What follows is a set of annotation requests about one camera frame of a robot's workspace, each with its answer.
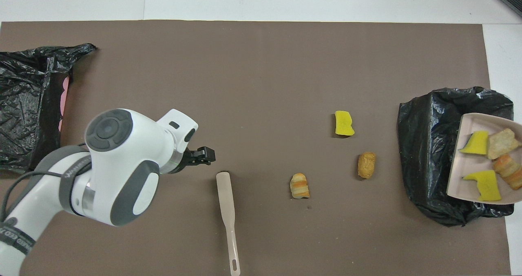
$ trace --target yellow sponge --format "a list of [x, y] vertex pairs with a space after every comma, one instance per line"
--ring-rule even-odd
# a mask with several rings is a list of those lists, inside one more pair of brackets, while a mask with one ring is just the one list
[[336, 135], [354, 135], [352, 128], [352, 117], [347, 111], [335, 111], [335, 133]]
[[488, 153], [488, 131], [479, 130], [475, 131], [468, 140], [468, 143], [464, 148], [461, 148], [459, 152], [468, 154], [479, 154], [485, 155]]
[[468, 174], [464, 176], [466, 181], [477, 181], [477, 188], [480, 192], [481, 201], [500, 201], [500, 192], [496, 183], [496, 176], [493, 170], [486, 170]]

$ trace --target white table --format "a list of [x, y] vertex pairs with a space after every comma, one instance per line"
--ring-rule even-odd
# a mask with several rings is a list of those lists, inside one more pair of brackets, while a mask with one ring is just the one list
[[[149, 19], [483, 24], [491, 88], [511, 97], [522, 122], [522, 18], [499, 0], [0, 0], [0, 26]], [[506, 229], [511, 273], [522, 274], [522, 203]]]

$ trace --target bread piece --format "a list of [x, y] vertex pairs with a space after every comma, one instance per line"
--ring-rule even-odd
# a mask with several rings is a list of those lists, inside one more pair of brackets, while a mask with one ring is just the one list
[[292, 176], [290, 181], [290, 191], [295, 199], [310, 198], [308, 181], [306, 181], [306, 176], [304, 176], [304, 174], [296, 173]]
[[506, 178], [502, 177], [502, 179], [509, 184], [511, 189], [517, 190], [522, 187], [522, 168], [519, 168], [513, 174], [507, 176]]
[[506, 128], [489, 136], [488, 159], [497, 159], [501, 155], [507, 154], [521, 145], [522, 144], [515, 139], [515, 133], [511, 129]]
[[493, 162], [493, 170], [500, 174], [502, 178], [505, 178], [517, 170], [519, 170], [522, 166], [515, 162], [509, 154], [504, 154], [498, 157]]
[[373, 175], [373, 170], [375, 170], [376, 159], [377, 156], [373, 152], [364, 152], [360, 154], [357, 163], [358, 176], [369, 179]]

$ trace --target brown mat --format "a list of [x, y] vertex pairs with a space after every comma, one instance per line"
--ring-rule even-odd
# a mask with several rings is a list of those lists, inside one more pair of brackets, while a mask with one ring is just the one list
[[[215, 175], [229, 170], [242, 275], [509, 274], [504, 219], [447, 228], [408, 200], [399, 103], [489, 87], [480, 25], [282, 22], [2, 23], [2, 51], [91, 42], [75, 71], [62, 142], [101, 111], [199, 123], [211, 166], [162, 176], [149, 210], [120, 228], [57, 215], [22, 275], [228, 275]], [[350, 111], [356, 134], [334, 135]], [[356, 160], [377, 153], [361, 181]], [[306, 174], [311, 198], [292, 199]], [[2, 181], [1, 194], [10, 181]]]

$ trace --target black plastic bag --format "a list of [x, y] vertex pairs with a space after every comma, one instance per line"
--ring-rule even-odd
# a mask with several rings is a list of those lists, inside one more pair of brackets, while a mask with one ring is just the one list
[[0, 168], [33, 170], [60, 147], [63, 81], [93, 44], [0, 52]]
[[445, 226], [507, 216], [514, 209], [512, 204], [470, 202], [446, 194], [460, 118], [473, 112], [513, 120], [513, 102], [475, 86], [434, 90], [399, 107], [399, 152], [406, 194], [424, 215]]

